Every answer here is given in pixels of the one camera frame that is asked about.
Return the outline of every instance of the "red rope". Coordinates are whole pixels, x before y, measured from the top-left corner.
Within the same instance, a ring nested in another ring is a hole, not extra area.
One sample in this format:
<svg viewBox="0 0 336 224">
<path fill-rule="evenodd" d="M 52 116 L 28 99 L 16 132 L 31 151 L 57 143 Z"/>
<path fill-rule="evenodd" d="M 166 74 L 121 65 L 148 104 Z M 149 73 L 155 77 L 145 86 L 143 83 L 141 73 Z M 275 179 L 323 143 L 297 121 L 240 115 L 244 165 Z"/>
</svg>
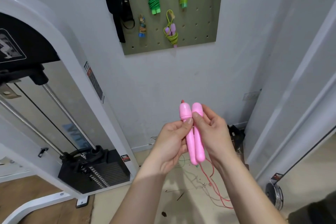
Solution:
<svg viewBox="0 0 336 224">
<path fill-rule="evenodd" d="M 221 194 L 220 194 L 220 192 L 219 192 L 219 189 L 218 189 L 218 187 L 217 187 L 217 184 L 216 184 L 216 183 L 214 182 L 214 180 L 211 178 L 211 177 L 213 176 L 214 172 L 215 172 L 215 167 L 213 166 L 213 164 L 212 164 L 212 162 L 211 162 L 210 160 L 208 160 L 207 158 L 206 158 L 206 160 L 209 161 L 209 162 L 211 163 L 211 165 L 212 165 L 212 174 L 210 175 L 210 178 L 209 178 L 209 177 L 207 176 L 207 174 L 204 172 L 201 163 L 199 164 L 199 166 L 201 167 L 201 170 L 202 170 L 203 174 L 204 174 L 204 175 L 206 176 L 206 178 L 208 179 L 208 181 L 209 181 L 209 185 L 213 188 L 214 192 L 220 197 L 220 200 L 222 201 L 223 206 L 224 206 L 225 208 L 233 209 L 233 207 L 229 207 L 229 206 L 226 206 L 226 205 L 224 204 L 223 200 L 225 200 L 225 201 L 227 201 L 227 202 L 230 202 L 230 200 L 225 199 L 224 197 L 221 196 Z"/>
</svg>

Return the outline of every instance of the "beige floor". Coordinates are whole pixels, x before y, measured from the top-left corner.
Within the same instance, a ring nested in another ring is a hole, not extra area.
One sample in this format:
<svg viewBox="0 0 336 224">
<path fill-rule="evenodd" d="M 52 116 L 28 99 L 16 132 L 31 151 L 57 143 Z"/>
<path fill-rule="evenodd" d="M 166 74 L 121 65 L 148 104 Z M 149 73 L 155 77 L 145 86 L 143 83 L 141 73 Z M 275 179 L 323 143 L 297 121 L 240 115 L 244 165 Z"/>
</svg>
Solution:
<svg viewBox="0 0 336 224">
<path fill-rule="evenodd" d="M 336 136 L 333 136 L 279 182 L 284 195 L 284 216 L 336 190 L 335 152 Z M 148 153 L 142 151 L 135 154 L 140 165 Z M 238 224 L 234 210 L 222 206 L 200 167 L 191 165 L 189 160 L 184 164 L 183 158 L 180 159 L 180 166 L 169 173 L 164 183 L 155 224 Z M 211 174 L 212 168 L 208 162 L 202 166 L 207 174 Z M 213 179 L 222 196 L 227 196 L 217 171 Z M 91 224 L 108 224 L 128 188 L 129 185 L 96 194 Z"/>
</svg>

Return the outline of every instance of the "person's left hand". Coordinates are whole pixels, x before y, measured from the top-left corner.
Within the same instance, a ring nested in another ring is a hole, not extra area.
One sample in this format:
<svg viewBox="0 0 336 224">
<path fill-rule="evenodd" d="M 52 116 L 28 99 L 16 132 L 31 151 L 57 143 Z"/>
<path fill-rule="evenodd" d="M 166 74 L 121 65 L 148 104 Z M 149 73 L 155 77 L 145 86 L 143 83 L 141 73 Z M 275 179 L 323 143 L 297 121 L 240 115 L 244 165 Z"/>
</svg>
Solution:
<svg viewBox="0 0 336 224">
<path fill-rule="evenodd" d="M 188 151 L 185 136 L 192 129 L 193 122 L 192 118 L 184 123 L 178 120 L 165 124 L 161 129 L 148 158 L 159 165 L 163 174 L 172 170 L 180 156 Z"/>
</svg>

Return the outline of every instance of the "metal guide rod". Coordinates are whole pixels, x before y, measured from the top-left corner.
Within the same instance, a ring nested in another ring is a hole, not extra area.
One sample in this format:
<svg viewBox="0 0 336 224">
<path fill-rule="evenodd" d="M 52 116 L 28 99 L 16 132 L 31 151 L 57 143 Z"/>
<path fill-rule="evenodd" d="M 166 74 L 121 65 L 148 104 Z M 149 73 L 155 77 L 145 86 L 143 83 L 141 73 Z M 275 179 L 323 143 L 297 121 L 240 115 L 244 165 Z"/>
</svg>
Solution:
<svg viewBox="0 0 336 224">
<path fill-rule="evenodd" d="M 59 155 L 64 156 L 64 153 L 51 141 L 48 140 L 41 132 L 39 132 L 29 121 L 27 121 L 21 114 L 19 114 L 12 106 L 10 106 L 6 101 L 0 97 L 0 104 L 14 114 L 19 120 L 21 120 L 26 126 L 28 126 L 32 131 L 34 131 L 39 137 L 42 138 L 48 145 L 50 145 Z"/>
<path fill-rule="evenodd" d="M 90 141 L 90 139 L 87 137 L 87 135 L 84 133 L 84 131 L 79 127 L 77 122 L 74 120 L 74 118 L 71 116 L 71 114 L 68 112 L 68 110 L 63 106 L 62 102 L 58 99 L 56 94 L 53 92 L 53 90 L 49 87 L 49 85 L 46 83 L 42 85 L 44 90 L 48 93 L 48 95 L 54 100 L 54 102 L 58 105 L 58 107 L 61 108 L 61 110 L 64 112 L 64 114 L 71 120 L 71 122 L 76 126 L 76 128 L 79 130 L 80 133 L 85 137 L 86 141 L 91 145 L 91 147 L 96 150 L 96 146 Z"/>
</svg>

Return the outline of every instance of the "electrical socket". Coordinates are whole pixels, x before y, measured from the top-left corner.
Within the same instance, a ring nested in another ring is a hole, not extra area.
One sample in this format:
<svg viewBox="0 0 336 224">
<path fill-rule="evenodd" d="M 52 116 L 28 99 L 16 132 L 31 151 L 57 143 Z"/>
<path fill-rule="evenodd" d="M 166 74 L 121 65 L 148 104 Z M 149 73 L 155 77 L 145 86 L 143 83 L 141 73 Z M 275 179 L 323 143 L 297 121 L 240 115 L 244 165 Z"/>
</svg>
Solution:
<svg viewBox="0 0 336 224">
<path fill-rule="evenodd" d="M 244 94 L 243 101 L 257 99 L 260 95 L 260 91 L 254 91 Z"/>
</svg>

